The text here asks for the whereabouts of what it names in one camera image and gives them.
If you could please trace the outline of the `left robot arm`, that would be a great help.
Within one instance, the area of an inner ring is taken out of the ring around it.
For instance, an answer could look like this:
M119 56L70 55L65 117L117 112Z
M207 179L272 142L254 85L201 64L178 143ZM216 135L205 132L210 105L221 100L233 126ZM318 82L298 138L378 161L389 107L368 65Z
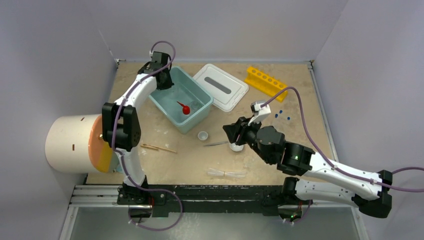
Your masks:
M101 110L102 139L118 157L124 174L122 186L118 188L119 205L142 205L152 200L138 155L142 131L137 110L155 90L173 86L170 70L174 57L153 50L150 57L128 90L115 102L106 102Z

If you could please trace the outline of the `teal plastic bin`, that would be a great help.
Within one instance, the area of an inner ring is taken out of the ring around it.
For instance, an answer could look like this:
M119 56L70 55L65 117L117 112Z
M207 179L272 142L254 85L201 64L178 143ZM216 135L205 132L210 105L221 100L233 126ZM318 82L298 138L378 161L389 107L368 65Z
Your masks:
M186 134L209 115L214 98L181 67L172 67L170 76L173 86L155 90L149 98L181 134ZM190 102L198 101L202 107L184 115L177 101L188 106Z

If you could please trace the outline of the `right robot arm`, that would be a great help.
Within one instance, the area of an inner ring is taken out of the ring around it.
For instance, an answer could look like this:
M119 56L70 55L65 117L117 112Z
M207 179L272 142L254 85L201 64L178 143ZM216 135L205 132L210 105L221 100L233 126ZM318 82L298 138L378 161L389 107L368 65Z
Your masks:
M312 148L286 141L273 126L249 121L240 117L222 129L231 144L248 145L266 164L276 165L288 176L280 191L284 202L324 200L356 207L370 217L388 217L392 210L390 171L370 172L325 160Z

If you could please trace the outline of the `small white crucible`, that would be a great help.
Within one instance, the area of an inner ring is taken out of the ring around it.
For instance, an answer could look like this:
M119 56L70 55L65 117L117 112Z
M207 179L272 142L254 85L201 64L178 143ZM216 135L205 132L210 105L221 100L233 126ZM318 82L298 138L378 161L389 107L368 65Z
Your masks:
M209 137L209 134L208 134L206 131L200 131L200 132L197 134L197 137L198 137L198 139L199 139L200 141L206 141L206 140L208 139L208 137Z

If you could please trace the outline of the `white squeeze bottle red nozzle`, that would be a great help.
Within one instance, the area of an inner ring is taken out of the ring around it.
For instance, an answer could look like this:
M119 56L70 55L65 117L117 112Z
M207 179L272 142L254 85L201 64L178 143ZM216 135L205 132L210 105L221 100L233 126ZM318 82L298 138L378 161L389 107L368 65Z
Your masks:
M181 106L181 111L185 116L189 116L191 113L191 108L188 105L185 105L179 101L177 101L177 103Z

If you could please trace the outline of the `white porcelain dish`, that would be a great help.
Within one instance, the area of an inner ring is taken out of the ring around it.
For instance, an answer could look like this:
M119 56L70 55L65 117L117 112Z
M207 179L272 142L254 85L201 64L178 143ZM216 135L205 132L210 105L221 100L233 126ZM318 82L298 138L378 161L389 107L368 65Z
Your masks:
M233 152L241 152L244 149L244 145L237 145L236 143L230 143L229 147Z

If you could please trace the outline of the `small glass flask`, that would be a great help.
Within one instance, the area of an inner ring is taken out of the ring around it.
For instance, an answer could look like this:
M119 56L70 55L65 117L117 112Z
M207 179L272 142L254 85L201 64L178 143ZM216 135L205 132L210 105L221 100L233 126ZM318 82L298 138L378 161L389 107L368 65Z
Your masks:
M202 107L202 104L197 100L193 100L192 102L190 102L189 107L191 111L196 112Z

